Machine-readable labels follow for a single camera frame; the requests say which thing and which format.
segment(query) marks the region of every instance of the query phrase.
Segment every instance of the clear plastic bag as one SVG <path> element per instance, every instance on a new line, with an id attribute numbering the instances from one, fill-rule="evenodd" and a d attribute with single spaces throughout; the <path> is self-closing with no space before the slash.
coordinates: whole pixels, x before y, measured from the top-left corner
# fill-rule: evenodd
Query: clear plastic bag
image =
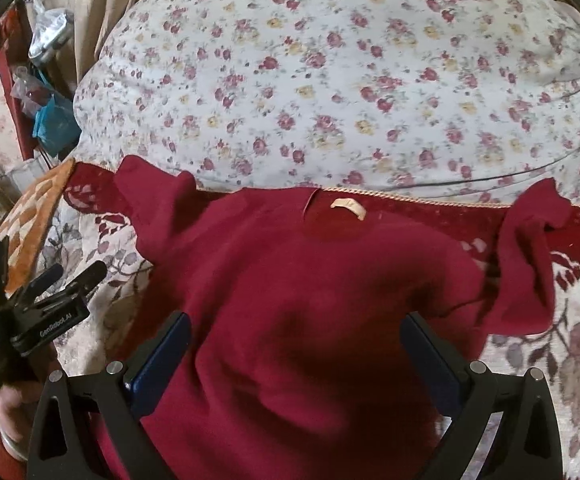
<path id="1" fill-rule="evenodd" d="M 33 0 L 35 30 L 28 57 L 35 66 L 43 66 L 74 35 L 74 14 L 68 9 L 46 10 L 41 0 Z"/>
<path id="2" fill-rule="evenodd" d="M 50 102 L 54 89 L 31 75 L 24 66 L 17 67 L 13 79 L 14 85 L 10 95 L 21 99 L 21 110 L 28 117 L 34 119 L 36 113 Z"/>

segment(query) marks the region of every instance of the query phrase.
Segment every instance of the metal screw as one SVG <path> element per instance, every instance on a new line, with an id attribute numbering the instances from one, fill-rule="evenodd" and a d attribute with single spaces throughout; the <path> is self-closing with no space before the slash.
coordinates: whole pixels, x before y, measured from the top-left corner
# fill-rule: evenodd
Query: metal screw
<path id="1" fill-rule="evenodd" d="M 63 376 L 64 376 L 64 373 L 61 370 L 55 370 L 54 372 L 52 372 L 50 374 L 50 376 L 48 377 L 48 379 L 50 379 L 50 382 L 51 383 L 55 383 L 59 379 L 61 379 Z"/>
<path id="2" fill-rule="evenodd" d="M 108 366 L 106 366 L 106 371 L 110 375 L 118 374 L 124 367 L 121 361 L 112 361 Z"/>
<path id="3" fill-rule="evenodd" d="M 530 368 L 530 375 L 535 381 L 544 380 L 544 373 L 539 368 Z"/>
<path id="4" fill-rule="evenodd" d="M 470 363 L 470 370 L 476 374 L 484 374 L 488 367 L 481 361 L 472 361 Z"/>

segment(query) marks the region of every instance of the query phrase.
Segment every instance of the blue plastic bag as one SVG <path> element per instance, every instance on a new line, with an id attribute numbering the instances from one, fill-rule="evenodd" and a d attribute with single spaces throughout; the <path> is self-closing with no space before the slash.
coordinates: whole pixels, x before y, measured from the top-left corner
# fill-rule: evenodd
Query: blue plastic bag
<path id="1" fill-rule="evenodd" d="M 81 135 L 81 129 L 74 119 L 72 102 L 55 92 L 48 104 L 35 116 L 32 136 L 41 142 L 51 156 L 74 142 Z"/>

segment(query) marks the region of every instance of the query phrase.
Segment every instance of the orange patterned cloth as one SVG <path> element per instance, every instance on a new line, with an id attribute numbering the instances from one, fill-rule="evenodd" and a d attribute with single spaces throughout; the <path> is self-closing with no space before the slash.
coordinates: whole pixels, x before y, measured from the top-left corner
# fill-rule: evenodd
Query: orange patterned cloth
<path id="1" fill-rule="evenodd" d="M 30 278 L 52 214 L 73 169 L 74 159 L 68 158 L 37 179 L 1 224 L 0 238 L 10 237 L 6 293 L 13 293 Z"/>

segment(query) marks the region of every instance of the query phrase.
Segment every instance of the bed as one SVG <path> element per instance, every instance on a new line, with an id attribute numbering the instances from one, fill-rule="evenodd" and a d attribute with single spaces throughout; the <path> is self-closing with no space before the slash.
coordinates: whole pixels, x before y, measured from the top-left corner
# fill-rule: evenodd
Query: bed
<path id="1" fill-rule="evenodd" d="M 110 170 L 139 155 L 209 190 L 327 186 L 483 206 L 552 176 L 580 204 L 575 1 L 350 1 L 139 0 L 76 88 L 73 155 Z M 56 341 L 69 374 L 102 369 L 134 319 L 150 269 L 134 238 L 127 219 L 59 202 L 37 271 L 61 263 L 61 286 L 94 260 L 109 269 L 90 318 Z M 482 359 L 550 377 L 575 479 L 580 278 L 556 290 L 550 331 L 493 335 Z"/>

